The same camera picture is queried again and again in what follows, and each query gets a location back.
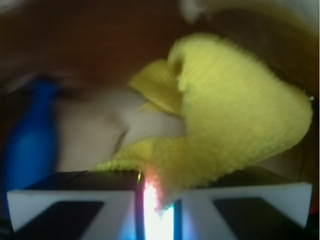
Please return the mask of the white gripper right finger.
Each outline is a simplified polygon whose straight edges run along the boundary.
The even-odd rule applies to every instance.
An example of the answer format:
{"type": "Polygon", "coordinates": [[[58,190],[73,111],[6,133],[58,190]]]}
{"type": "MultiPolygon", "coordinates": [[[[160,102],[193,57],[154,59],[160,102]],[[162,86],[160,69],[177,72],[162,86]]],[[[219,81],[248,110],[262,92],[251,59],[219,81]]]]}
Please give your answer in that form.
{"type": "Polygon", "coordinates": [[[310,240],[312,185],[261,167],[238,170],[182,193],[176,240],[310,240]]]}

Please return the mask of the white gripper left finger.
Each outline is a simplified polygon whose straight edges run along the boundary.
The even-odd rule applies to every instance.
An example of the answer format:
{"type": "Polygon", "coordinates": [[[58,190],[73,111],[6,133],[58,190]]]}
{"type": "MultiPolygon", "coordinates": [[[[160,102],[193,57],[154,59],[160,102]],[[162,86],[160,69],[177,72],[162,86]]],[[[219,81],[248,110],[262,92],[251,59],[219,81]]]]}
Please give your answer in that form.
{"type": "Polygon", "coordinates": [[[144,179],[136,171],[56,173],[7,193],[15,240],[143,240],[144,179]]]}

